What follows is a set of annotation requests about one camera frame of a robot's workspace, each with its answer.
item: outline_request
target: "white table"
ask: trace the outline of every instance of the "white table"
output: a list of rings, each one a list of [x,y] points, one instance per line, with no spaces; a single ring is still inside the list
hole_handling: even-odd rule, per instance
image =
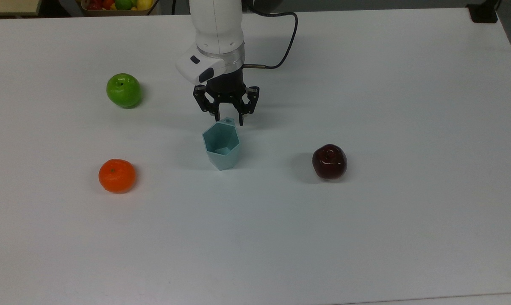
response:
[[[245,15],[274,64],[291,18]],[[300,14],[233,170],[174,62],[189,16],[0,20],[0,304],[325,305],[511,293],[511,47],[466,9]],[[105,83],[135,75],[124,110]],[[222,107],[222,117],[234,115]],[[312,172],[327,143],[349,166]],[[101,164],[139,183],[105,192]]]
[[[364,303],[364,305],[511,305],[511,294],[411,299],[408,301]]]

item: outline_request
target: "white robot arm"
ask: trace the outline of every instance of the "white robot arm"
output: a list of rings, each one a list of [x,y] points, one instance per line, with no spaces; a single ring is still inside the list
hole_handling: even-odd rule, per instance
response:
[[[189,0],[192,22],[196,30],[195,43],[176,62],[178,71],[195,85],[193,96],[203,112],[209,112],[220,120],[220,103],[230,103],[239,113],[239,124],[244,116],[253,114],[259,99],[259,87],[246,87],[242,68],[275,69],[288,56],[297,31],[295,13],[258,15],[275,17],[292,15],[295,28],[284,58],[275,66],[244,64],[244,34],[242,22],[242,0]],[[210,102],[206,95],[213,98]],[[249,102],[244,102],[247,95]]]
[[[193,46],[176,62],[194,85],[234,72],[244,63],[240,0],[190,0],[196,30]]]

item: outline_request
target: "orange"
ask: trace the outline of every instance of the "orange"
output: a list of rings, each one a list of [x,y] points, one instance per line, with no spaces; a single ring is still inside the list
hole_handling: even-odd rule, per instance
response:
[[[122,159],[111,159],[99,170],[99,183],[112,193],[125,193],[135,184],[137,175],[131,163]]]

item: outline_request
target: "light blue cup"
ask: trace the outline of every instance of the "light blue cup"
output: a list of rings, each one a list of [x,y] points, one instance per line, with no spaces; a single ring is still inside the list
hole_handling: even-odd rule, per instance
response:
[[[216,122],[203,133],[203,141],[208,158],[218,170],[232,168],[239,160],[240,141],[234,119],[225,118]]]

